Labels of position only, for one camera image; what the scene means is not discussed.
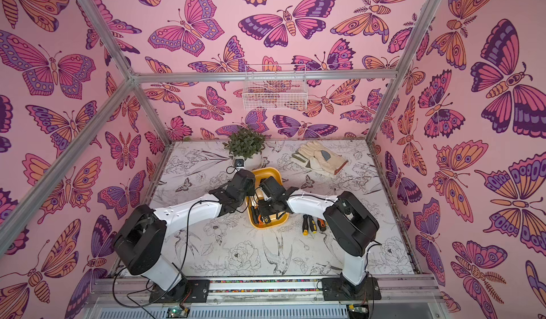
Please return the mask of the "yellow plastic storage tray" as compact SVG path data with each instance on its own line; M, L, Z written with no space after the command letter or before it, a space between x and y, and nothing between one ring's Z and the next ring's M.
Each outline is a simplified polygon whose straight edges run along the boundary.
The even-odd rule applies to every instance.
M267 178L269 178L269 177L273 177L280 185L282 185L282 177L280 175L280 172L275 168L270 168L270 167L261 168L261 169L254 170L253 173L255 175L255 187L256 188L259 187L261 181L267 180ZM289 219L288 214L284 214L283 216L274 214L274 215L270 216L270 219L271 219L270 224L266 225L266 224L264 224L262 222L262 218L260 216L260 224L259 225L253 225L252 224L252 218L251 218L250 211L249 211L249 206L250 206L250 202L252 200L254 200L255 204L257 206L257 211L258 211L258 204L256 203L256 199L257 198L255 196L252 196L250 198L247 198L247 200L246 200L246 203L248 205L248 208L247 208L248 217L249 217L251 225L254 228L256 228L256 229L269 229L269 228L273 228L273 227L278 227L280 225L283 225Z

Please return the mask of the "orange handled screwdriver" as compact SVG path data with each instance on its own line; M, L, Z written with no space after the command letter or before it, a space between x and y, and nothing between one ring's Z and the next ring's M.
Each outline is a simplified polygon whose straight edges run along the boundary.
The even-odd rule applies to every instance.
M317 219L317 228L320 232L326 231L326 222L323 219Z

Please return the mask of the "black yellow Deli screwdriver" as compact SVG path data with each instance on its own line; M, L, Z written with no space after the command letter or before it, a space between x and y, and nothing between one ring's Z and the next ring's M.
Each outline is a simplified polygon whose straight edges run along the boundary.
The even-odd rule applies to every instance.
M307 236L307 235L309 234L309 220L308 220L308 215L303 215L302 234L303 234L304 236Z

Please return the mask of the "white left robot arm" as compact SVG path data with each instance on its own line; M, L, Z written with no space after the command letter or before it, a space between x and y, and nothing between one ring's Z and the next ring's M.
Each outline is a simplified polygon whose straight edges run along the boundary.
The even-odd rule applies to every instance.
M166 238L190 225L237 212L255 193L255 175L247 170L194 200L166 208L140 205L125 220L113 248L132 276L143 276L163 291L171 291L183 279L182 268L163 254Z

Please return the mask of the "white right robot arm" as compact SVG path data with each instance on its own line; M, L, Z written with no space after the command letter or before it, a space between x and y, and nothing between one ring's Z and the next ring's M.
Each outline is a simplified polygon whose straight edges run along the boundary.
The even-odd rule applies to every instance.
M368 273L366 253L380 225L365 205L352 194L316 195L291 187L285 188L273 177L260 181L259 189L264 199L258 202L260 215L266 219L271 215L310 215L326 222L335 241L345 252L343 281L351 286L360 286Z

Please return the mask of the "black grey screwdriver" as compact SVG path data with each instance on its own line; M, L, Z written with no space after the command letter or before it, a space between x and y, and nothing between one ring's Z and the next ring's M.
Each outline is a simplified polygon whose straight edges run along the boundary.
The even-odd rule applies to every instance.
M262 218L262 222L263 222L264 224L266 224L266 225L267 225L267 224L270 224L271 219L270 219L269 216L261 216L261 218Z

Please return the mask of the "white plastic plant pot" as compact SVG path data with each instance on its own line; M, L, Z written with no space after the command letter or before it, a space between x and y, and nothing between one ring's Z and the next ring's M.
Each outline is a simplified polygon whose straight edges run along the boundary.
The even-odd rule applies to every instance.
M243 156L236 156L233 159L233 162L236 158L242 158L245 160L245 170L254 171L262 165L262 154L256 153L252 155L250 158L245 158Z

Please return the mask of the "cream green work glove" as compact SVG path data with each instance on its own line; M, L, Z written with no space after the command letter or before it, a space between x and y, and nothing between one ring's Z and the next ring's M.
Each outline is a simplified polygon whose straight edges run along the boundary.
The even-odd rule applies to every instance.
M314 156L311 156L309 158L307 156L302 155L299 151L296 151L291 155L290 160L293 163L301 166L302 168L310 170L311 172L315 172L321 175L326 175L331 177L334 176L334 174L324 170L322 166L320 165L319 161Z

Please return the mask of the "green leafy plant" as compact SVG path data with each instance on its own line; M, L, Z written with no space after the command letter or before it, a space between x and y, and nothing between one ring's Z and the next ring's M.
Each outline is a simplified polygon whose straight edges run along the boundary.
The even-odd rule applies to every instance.
M230 135L229 140L223 145L232 156L249 159L262 152L265 141L265 135L242 128L237 133Z

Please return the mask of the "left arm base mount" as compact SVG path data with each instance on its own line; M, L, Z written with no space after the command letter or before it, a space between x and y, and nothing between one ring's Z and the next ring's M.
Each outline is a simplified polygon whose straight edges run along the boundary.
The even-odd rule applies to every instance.
M208 279L184 279L170 291L154 285L150 303L205 303L210 289Z

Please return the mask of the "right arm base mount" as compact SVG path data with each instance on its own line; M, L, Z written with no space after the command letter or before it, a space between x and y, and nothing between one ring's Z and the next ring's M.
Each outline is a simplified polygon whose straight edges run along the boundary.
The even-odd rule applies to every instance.
M378 301L382 299L378 279L367 275L357 286L342 276L323 278L318 286L326 301Z

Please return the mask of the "aluminium frame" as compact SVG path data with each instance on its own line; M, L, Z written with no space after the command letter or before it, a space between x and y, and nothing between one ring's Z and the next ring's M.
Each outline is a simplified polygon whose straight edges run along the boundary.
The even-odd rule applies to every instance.
M426 0L1 0L1 216L7 218L131 74L363 69L365 55L397 57L402 24ZM99 215L119 227L128 197L144 200L163 155L161 131L202 140L247 111L235 81L158 82L128 92L80 147L45 205L1 258L1 270L43 259L71 222L91 255Z

